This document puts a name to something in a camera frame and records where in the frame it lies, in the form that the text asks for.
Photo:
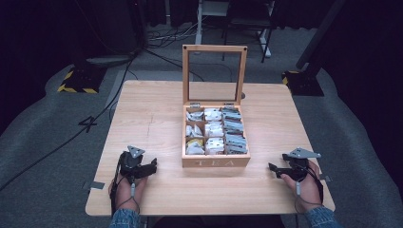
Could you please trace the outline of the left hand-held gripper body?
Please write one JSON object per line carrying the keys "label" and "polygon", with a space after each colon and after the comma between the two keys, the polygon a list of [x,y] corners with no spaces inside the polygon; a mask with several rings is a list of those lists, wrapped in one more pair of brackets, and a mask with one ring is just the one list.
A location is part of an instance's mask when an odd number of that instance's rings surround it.
{"label": "left hand-held gripper body", "polygon": [[120,173],[130,183],[133,183],[136,179],[144,178],[141,176],[141,170],[144,166],[157,167],[157,165],[151,163],[142,165],[143,153],[143,149],[129,145],[127,151],[124,151],[119,158]]}

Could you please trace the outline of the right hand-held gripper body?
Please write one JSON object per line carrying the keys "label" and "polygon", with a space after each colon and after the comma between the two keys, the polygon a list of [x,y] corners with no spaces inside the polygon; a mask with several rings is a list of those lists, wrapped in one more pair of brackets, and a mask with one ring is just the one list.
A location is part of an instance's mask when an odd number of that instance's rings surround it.
{"label": "right hand-held gripper body", "polygon": [[297,147],[293,151],[289,152],[288,155],[296,158],[294,161],[286,161],[289,162],[290,168],[292,169],[291,178],[294,181],[303,181],[307,176],[309,168],[309,158],[317,159],[321,157],[319,153],[315,153],[301,147]]}

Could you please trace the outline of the person's left hand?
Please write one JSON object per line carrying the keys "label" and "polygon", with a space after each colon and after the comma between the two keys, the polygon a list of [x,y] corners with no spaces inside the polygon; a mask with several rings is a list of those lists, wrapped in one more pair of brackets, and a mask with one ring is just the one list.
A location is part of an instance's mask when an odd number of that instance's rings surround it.
{"label": "person's left hand", "polygon": [[115,209],[129,209],[136,213],[140,213],[140,205],[147,181],[148,178],[135,180],[135,191],[134,194],[131,194],[132,186],[127,178],[124,178],[119,174],[116,180],[112,180],[109,185],[109,190],[111,190],[114,182],[118,184],[115,196]]}

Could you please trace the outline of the person's right hand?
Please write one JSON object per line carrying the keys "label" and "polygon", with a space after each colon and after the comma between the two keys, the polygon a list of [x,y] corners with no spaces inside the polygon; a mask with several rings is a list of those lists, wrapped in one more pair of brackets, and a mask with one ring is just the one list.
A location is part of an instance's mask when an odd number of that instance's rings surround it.
{"label": "person's right hand", "polygon": [[309,167],[310,171],[316,176],[313,178],[310,174],[308,174],[306,178],[299,183],[299,195],[297,194],[297,183],[286,174],[281,175],[282,180],[295,195],[296,209],[301,214],[322,206],[320,191],[317,188],[319,168],[312,161],[309,161]]}

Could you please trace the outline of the white and yellow tea bags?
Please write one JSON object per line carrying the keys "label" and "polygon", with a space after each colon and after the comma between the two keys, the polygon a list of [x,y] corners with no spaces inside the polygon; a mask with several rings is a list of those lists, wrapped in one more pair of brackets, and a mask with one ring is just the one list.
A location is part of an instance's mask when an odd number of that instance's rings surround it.
{"label": "white and yellow tea bags", "polygon": [[203,113],[201,111],[186,111],[186,120],[187,124],[185,128],[185,136],[188,138],[188,141],[186,143],[186,154],[203,155],[203,133],[201,128],[197,125],[197,122],[203,121]]}

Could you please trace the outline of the row of grey tea packets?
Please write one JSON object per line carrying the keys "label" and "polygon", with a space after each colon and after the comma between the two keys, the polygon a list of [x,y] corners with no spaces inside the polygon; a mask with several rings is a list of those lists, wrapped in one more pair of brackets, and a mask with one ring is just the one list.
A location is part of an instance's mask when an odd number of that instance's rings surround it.
{"label": "row of grey tea packets", "polygon": [[234,107],[224,107],[221,111],[227,154],[246,154],[248,150],[240,111]]}

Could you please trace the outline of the pile of white tea packets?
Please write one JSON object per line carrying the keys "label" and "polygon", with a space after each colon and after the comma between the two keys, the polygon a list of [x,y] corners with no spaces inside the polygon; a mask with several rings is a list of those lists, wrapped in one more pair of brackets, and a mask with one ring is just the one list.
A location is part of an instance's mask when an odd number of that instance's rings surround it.
{"label": "pile of white tea packets", "polygon": [[206,108],[204,118],[206,120],[204,127],[206,153],[208,155],[220,154],[224,150],[222,113],[218,108]]}

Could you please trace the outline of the slanted black stand striped base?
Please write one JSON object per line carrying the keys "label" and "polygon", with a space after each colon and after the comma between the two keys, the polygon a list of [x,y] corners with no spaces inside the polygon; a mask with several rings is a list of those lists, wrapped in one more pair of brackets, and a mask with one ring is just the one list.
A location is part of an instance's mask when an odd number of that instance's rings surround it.
{"label": "slanted black stand striped base", "polygon": [[294,96],[323,96],[323,91],[317,81],[317,74],[330,56],[331,38],[328,33],[339,15],[346,0],[335,0],[324,17],[317,32],[307,48],[297,61],[296,67],[307,67],[303,71],[288,70],[281,74],[281,80]]}

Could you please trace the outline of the wooden tea box with lid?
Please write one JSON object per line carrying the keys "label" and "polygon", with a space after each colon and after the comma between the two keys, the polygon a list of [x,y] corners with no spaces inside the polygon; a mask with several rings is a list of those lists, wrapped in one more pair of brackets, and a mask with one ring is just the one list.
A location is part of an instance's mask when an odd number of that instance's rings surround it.
{"label": "wooden tea box with lid", "polygon": [[[229,54],[235,58],[235,67],[238,75],[235,81],[230,83],[214,82],[193,82],[190,80],[190,60],[193,53],[202,53],[207,57],[215,57],[218,54]],[[183,100],[183,127],[182,127],[182,165],[184,167],[244,167],[251,159],[248,141],[245,133],[244,121],[241,113],[242,87],[246,64],[247,47],[245,46],[216,46],[216,45],[184,45],[182,47],[182,100]],[[204,110],[206,108],[218,108],[220,111],[224,107],[234,107],[240,111],[241,121],[244,127],[244,137],[246,138],[246,154],[227,154],[224,150],[217,155],[206,153],[204,127],[206,120]],[[203,121],[197,122],[201,128],[204,140],[203,155],[187,155],[185,136],[187,124],[186,111],[203,113]]]}

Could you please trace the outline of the black stand yellow striped base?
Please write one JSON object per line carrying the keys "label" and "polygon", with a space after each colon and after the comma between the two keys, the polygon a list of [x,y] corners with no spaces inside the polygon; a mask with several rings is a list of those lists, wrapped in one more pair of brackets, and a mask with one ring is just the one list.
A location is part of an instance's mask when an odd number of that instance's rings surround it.
{"label": "black stand yellow striped base", "polygon": [[58,92],[82,92],[96,94],[106,74],[106,67],[96,66],[88,62],[79,47],[69,47],[69,57],[73,63]]}

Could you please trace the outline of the black metal chair frame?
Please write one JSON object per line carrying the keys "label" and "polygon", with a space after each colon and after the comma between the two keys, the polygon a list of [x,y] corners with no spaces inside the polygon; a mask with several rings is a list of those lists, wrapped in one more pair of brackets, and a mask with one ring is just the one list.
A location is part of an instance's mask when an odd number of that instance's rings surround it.
{"label": "black metal chair frame", "polygon": [[262,49],[261,61],[271,56],[269,41],[274,29],[276,0],[229,0],[222,37],[228,44],[230,29],[255,30]]}

